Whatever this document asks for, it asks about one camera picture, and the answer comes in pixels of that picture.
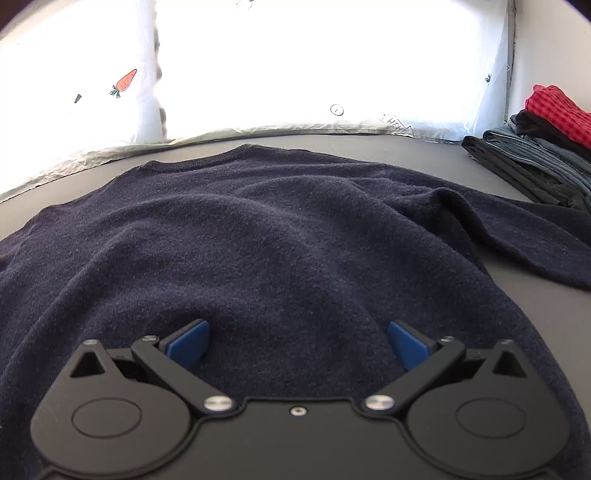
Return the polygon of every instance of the red checkered shirt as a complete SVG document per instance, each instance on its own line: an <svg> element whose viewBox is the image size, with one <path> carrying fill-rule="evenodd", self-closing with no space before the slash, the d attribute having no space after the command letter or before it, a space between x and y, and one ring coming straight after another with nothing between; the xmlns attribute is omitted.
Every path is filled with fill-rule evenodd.
<svg viewBox="0 0 591 480"><path fill-rule="evenodd" d="M591 113L581 110L556 85L534 85L525 110L545 118L573 142L591 148Z"/></svg>

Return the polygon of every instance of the silver screw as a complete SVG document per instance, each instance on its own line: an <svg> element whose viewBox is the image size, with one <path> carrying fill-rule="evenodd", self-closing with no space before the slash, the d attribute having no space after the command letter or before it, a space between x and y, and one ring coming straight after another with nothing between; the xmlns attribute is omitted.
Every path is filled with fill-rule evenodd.
<svg viewBox="0 0 591 480"><path fill-rule="evenodd" d="M394 406L394 399L387 395L372 395L365 399L365 406L371 410L389 410Z"/></svg>
<svg viewBox="0 0 591 480"><path fill-rule="evenodd" d="M203 402L203 406L211 411L226 411L230 410L234 405L234 402L230 397L225 395L214 395L208 397Z"/></svg>
<svg viewBox="0 0 591 480"><path fill-rule="evenodd" d="M306 415L308 413L308 409L305 407L293 407L290 410L290 413L294 416L294 417L303 417L304 415Z"/></svg>

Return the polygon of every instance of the black folded garment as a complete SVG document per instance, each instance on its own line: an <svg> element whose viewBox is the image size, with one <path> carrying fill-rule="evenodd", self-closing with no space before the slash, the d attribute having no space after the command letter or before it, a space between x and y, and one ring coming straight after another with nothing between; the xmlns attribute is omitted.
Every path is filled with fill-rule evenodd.
<svg viewBox="0 0 591 480"><path fill-rule="evenodd" d="M591 150L580 143L573 142L548 120L522 110L517 115L513 115L511 121L516 125L518 135L543 138L554 145L578 153L585 160L591 162Z"/></svg>
<svg viewBox="0 0 591 480"><path fill-rule="evenodd" d="M513 338L570 420L555 467L589 478L583 411L477 242L591 290L585 213L303 150L149 162L45 208L0 242L0 479L39 473L31 415L82 340L126 347L196 318L212 342L195 372L237 399L364 398L404 373L392 320L473 348Z"/></svg>
<svg viewBox="0 0 591 480"><path fill-rule="evenodd" d="M487 168L536 203L558 205L588 212L582 194L546 172L520 164L491 148L483 139L466 137L462 147Z"/></svg>

